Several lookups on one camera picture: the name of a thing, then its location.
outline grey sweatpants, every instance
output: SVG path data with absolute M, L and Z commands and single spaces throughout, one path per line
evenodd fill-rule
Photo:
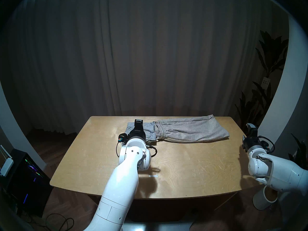
M 134 128 L 134 122 L 127 123 L 125 133 Z M 143 123 L 146 143 L 156 140 L 187 143 L 215 141 L 229 136 L 213 115 L 203 117 L 172 118 Z

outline black cable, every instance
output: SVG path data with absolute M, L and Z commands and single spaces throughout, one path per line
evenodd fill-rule
M 53 215 L 53 214 L 60 215 L 60 216 L 62 216 L 62 217 L 65 219 L 64 222 L 62 223 L 60 229 L 59 229 L 58 231 L 61 231 L 61 229 L 63 228 L 63 226 L 65 225 L 65 223 L 67 224 L 67 228 L 66 228 L 66 230 L 64 230 L 64 231 L 68 231 L 68 230 L 70 230 L 71 228 L 73 228 L 74 223 L 75 223 L 75 221 L 74 221 L 73 218 L 68 218 L 68 219 L 66 219 L 63 215 L 61 215 L 61 214 L 59 214 L 59 213 L 51 213 L 50 215 L 48 215 L 48 216 L 46 217 L 46 219 L 45 219 L 45 225 L 40 225 L 40 224 L 38 224 L 38 223 L 33 219 L 33 217 L 32 217 L 31 215 L 29 215 L 27 212 L 26 212 L 26 214 L 27 214 L 28 217 L 31 219 L 30 222 L 27 222 L 28 224 L 30 224 L 30 223 L 36 224 L 36 225 L 39 226 L 39 227 L 43 227 L 43 228 L 44 228 L 45 230 L 47 230 L 47 231 L 52 231 L 50 228 L 47 227 L 47 219 L 48 219 L 48 217 L 49 217 L 50 215 Z M 70 220 L 70 219 L 73 221 L 73 224 L 72 224 L 71 227 L 68 227 L 68 220 Z
M 270 139 L 266 138 L 265 136 L 258 136 L 258 138 L 266 139 L 266 140 L 268 140 L 273 145 L 273 150 L 266 152 L 267 154 L 271 154 L 271 153 L 273 153 L 275 151 L 275 145 L 274 145 L 274 143 Z
M 155 154 L 151 156 L 151 157 L 154 157 L 157 154 L 157 149 L 155 147 L 153 147 L 153 146 L 149 146 L 149 148 L 152 148 L 152 149 L 155 150 Z
M 60 215 L 60 216 L 62 216 L 65 220 L 64 220 L 64 222 L 63 222 L 63 224 L 61 225 L 61 227 L 60 227 L 60 229 L 59 229 L 59 231 L 62 229 L 62 227 L 64 226 L 64 224 L 66 223 L 67 224 L 67 229 L 65 230 L 65 231 L 68 231 L 68 230 L 70 230 L 73 226 L 74 226 L 74 219 L 73 218 L 68 218 L 68 219 L 66 219 L 63 215 L 61 215 L 61 214 L 59 214 L 59 213 L 51 213 L 50 215 L 53 215 L 53 214 L 57 214 L 57 215 Z M 45 226 L 47 227 L 47 219 L 48 219 L 48 217 L 50 216 L 50 215 L 48 215 L 47 217 L 46 217 L 46 219 L 45 219 Z M 69 219 L 71 219 L 72 221 L 73 221 L 73 224 L 72 224 L 72 226 L 69 228 L 68 227 L 68 220 Z
M 118 155 L 118 151 L 117 151 L 118 144 L 119 144 L 119 142 L 116 144 L 116 147 L 115 147 L 115 152 L 116 152 L 116 155 L 119 157 L 119 155 Z

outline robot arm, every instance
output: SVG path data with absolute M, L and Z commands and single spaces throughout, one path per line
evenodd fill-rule
M 281 192 L 301 192 L 308 190 L 308 171 L 293 161 L 268 154 L 268 143 L 260 141 L 257 128 L 247 124 L 249 135 L 243 137 L 242 147 L 248 152 L 248 171 L 257 181 Z
M 128 136 L 125 133 L 119 135 L 119 142 L 125 143 L 121 148 L 119 165 L 112 172 L 85 231 L 121 230 L 139 184 L 137 170 L 147 170 L 151 162 L 142 123 L 142 120 L 135 120 L 135 128 Z

